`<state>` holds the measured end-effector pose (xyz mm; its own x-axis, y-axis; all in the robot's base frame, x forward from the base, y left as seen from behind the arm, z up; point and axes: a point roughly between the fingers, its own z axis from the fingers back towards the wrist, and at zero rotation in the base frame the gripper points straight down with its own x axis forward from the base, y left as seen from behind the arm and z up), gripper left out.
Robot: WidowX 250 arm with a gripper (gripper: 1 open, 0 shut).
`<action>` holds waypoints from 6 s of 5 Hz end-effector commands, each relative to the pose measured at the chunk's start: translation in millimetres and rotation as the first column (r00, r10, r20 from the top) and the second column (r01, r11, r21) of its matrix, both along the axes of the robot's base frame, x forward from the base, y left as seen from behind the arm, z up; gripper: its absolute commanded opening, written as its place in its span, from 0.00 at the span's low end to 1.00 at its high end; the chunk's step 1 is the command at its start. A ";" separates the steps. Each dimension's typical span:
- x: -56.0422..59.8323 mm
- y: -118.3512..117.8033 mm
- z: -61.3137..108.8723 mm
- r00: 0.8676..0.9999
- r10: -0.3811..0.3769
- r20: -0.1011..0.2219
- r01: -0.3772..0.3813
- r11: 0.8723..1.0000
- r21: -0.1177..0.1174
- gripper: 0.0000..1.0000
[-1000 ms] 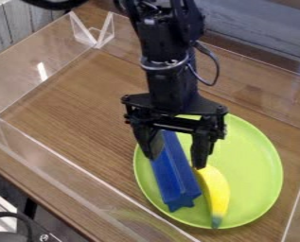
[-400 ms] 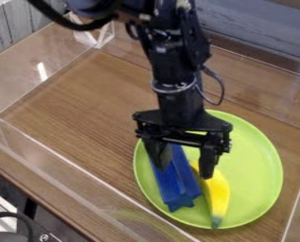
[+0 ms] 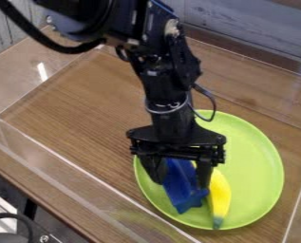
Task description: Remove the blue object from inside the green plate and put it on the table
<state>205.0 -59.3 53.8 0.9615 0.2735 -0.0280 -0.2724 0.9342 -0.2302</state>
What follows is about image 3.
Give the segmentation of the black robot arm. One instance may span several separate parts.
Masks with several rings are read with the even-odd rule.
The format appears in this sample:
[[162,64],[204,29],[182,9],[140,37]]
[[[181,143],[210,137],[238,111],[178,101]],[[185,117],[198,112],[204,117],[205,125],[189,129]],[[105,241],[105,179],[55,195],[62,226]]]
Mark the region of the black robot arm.
[[184,25],[161,0],[33,0],[46,8],[61,34],[115,48],[132,64],[145,92],[152,124],[128,132],[132,153],[152,180],[162,184],[168,161],[196,162],[196,186],[210,186],[213,168],[225,161],[226,137],[201,127],[192,90],[202,91],[201,60],[190,51]]

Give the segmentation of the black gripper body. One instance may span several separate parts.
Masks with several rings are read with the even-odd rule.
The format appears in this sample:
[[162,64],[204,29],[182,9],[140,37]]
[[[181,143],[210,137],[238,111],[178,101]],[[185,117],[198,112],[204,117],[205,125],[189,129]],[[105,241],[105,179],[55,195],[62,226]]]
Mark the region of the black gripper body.
[[225,162],[226,137],[205,128],[204,116],[190,107],[148,108],[153,123],[128,131],[130,151],[144,167],[161,167],[168,159],[217,166]]

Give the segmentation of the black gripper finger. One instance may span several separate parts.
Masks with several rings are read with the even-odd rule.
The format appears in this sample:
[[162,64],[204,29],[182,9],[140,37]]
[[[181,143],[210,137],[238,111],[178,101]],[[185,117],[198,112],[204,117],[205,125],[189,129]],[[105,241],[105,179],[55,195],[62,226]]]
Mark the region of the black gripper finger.
[[213,164],[209,159],[196,161],[197,168],[197,180],[198,180],[198,188],[201,190],[208,189],[210,187],[212,174],[213,174]]
[[141,165],[148,173],[152,180],[162,185],[168,174],[166,160],[161,156],[141,155],[140,157]]

